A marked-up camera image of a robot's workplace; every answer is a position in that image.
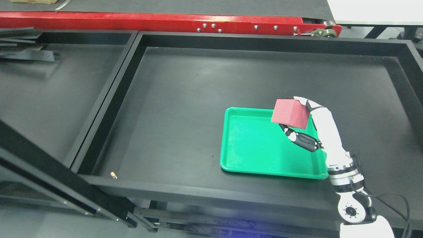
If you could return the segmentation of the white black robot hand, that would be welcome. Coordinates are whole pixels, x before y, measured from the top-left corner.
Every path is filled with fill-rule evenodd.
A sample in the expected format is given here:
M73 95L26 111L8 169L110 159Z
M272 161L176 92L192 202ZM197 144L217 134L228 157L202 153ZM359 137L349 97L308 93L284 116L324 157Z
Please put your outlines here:
M295 128L278 124L287 138L307 151L322 150L326 154L326 166L329 171L340 171L353 167L353 160L343 148L331 111L327 107L304 97L294 96L289 99L299 101L310 111L317 138L295 131Z

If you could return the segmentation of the robot arm white silver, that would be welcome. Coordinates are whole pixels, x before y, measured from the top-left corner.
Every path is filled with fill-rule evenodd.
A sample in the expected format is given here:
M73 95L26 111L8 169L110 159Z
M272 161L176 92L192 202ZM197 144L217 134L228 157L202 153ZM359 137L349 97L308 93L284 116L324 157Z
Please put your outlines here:
M371 195L364 189L364 176L346 152L326 153L331 184L339 196L337 211L343 222L340 238L393 238L387 219L376 214Z

